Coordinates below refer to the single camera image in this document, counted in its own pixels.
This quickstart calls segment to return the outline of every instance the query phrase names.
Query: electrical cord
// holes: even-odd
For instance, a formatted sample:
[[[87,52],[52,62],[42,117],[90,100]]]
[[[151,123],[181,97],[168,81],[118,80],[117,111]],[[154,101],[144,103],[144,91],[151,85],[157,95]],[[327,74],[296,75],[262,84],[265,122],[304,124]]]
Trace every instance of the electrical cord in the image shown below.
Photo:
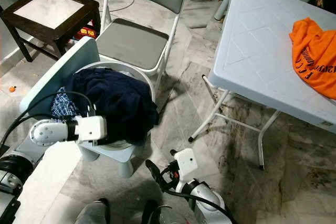
[[[30,118],[34,118],[36,116],[45,116],[45,117],[48,117],[48,118],[52,118],[52,119],[58,119],[56,116],[53,116],[53,115],[48,115],[48,114],[35,114],[35,115],[29,115],[29,116],[26,116],[24,118],[21,118],[20,121],[17,122],[17,124],[15,125],[15,127],[18,127],[20,124],[22,124],[23,122],[27,121],[28,119]]]
[[[194,200],[198,200],[198,201],[201,201],[203,203],[206,203],[214,208],[216,208],[218,211],[220,211],[221,213],[223,213],[227,218],[230,219],[230,221],[232,222],[232,224],[237,224],[236,220],[233,218],[233,216],[231,215],[230,212],[228,212],[227,210],[223,209],[222,207],[220,207],[219,205],[207,200],[207,199],[204,199],[204,198],[201,198],[201,197],[198,197],[198,196],[194,196],[194,195],[190,195],[190,194],[182,194],[182,193],[177,193],[175,191],[170,191],[168,189],[165,189],[162,184],[161,184],[161,180],[160,178],[162,178],[163,174],[168,172],[169,169],[166,168],[165,170],[163,170],[161,173],[160,173],[160,177],[158,179],[158,182],[159,182],[159,185],[160,185],[160,188],[165,192],[165,193],[168,193],[170,195],[173,195],[173,196],[178,196],[178,197],[182,197],[182,198],[188,198],[188,199],[194,199]]]
[[[51,93],[51,94],[49,94],[49,95],[46,95],[45,97],[42,97],[42,98],[39,99],[37,102],[35,102],[32,106],[28,107],[24,112],[22,112],[22,113],[17,117],[17,119],[14,120],[14,122],[8,127],[8,129],[7,129],[6,133],[5,133],[5,135],[2,137],[1,142],[0,142],[0,148],[5,144],[5,142],[6,142],[7,138],[8,138],[8,136],[9,136],[9,134],[10,134],[10,133],[11,133],[11,132],[12,132],[12,131],[19,125],[19,124],[21,124],[22,122],[25,121],[25,120],[23,120],[23,121],[20,122],[20,119],[22,119],[23,116],[24,116],[28,111],[30,111],[31,109],[33,109],[36,105],[38,105],[39,103],[41,103],[43,100],[47,99],[48,97],[52,97],[52,96],[54,96],[54,95],[57,95],[57,94],[64,94],[64,93],[65,93],[65,94],[66,94],[66,93],[69,93],[69,94],[76,94],[76,95],[79,95],[79,96],[84,97],[84,98],[88,101],[88,103],[89,103],[90,110],[91,110],[91,111],[94,111],[94,107],[93,107],[92,102],[90,101],[90,99],[89,99],[86,95],[84,95],[84,94],[82,94],[82,93],[80,93],[80,92],[76,92],[76,91],[64,91],[64,92],[55,92],[55,93]]]
[[[123,8],[120,8],[120,9],[111,10],[110,12],[116,12],[116,11],[118,11],[118,10],[124,10],[124,9],[130,7],[131,5],[133,5],[134,1],[135,1],[135,0],[133,0],[132,3],[129,4],[128,6],[126,6],[126,7],[123,7]]]

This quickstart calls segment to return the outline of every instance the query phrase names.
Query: dark wooden stool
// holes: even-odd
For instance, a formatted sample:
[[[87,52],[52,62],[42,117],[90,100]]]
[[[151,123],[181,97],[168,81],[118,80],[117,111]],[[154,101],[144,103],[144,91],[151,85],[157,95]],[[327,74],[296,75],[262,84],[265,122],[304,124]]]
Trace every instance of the dark wooden stool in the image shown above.
[[[94,0],[19,0],[5,10],[0,7],[0,17],[9,29],[26,60],[32,58],[24,44],[58,60],[65,54],[65,44],[76,32],[93,21],[100,32],[99,3]],[[16,29],[51,45],[56,55],[20,37]]]

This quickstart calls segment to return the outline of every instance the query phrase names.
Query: laundry basket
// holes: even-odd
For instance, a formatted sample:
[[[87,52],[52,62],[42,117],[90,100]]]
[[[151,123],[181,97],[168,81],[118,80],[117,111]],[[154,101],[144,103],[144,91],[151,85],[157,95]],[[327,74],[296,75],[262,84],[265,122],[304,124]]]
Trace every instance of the laundry basket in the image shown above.
[[[76,71],[76,73],[83,69],[88,69],[88,68],[110,68],[117,72],[129,73],[128,74],[129,76],[137,80],[140,80],[144,83],[147,83],[149,85],[152,101],[155,102],[155,92],[154,92],[154,88],[153,88],[153,85],[150,79],[143,72],[138,70],[136,67],[120,62],[120,61],[98,61],[98,62],[94,62],[92,64],[88,64],[82,67],[81,69]],[[113,142],[111,144],[101,145],[100,147],[108,151],[108,150],[122,150],[130,146],[131,144],[126,142],[125,140],[120,140],[120,141]]]

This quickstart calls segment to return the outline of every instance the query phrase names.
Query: orange object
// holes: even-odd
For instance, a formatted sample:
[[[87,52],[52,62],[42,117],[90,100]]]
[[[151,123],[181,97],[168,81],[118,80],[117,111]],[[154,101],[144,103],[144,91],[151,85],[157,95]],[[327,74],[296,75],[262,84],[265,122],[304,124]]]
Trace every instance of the orange object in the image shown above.
[[[336,99],[336,30],[323,31],[305,18],[294,23],[289,37],[295,72],[319,93]]]
[[[10,86],[9,91],[10,93],[13,93],[16,90],[16,86]]]
[[[84,36],[89,36],[94,39],[97,38],[97,32],[93,29],[92,26],[87,25],[86,27],[83,27],[79,32],[77,32],[73,38],[75,40],[80,40]]]

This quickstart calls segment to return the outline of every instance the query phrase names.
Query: plaid shirt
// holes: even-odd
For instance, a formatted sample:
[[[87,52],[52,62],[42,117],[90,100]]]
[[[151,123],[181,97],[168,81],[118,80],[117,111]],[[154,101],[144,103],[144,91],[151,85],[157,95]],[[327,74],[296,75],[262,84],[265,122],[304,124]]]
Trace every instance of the plaid shirt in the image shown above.
[[[61,87],[58,92],[64,92],[65,87]],[[62,117],[65,115],[77,115],[78,108],[68,98],[67,94],[57,94],[52,102],[51,113],[53,116]]]

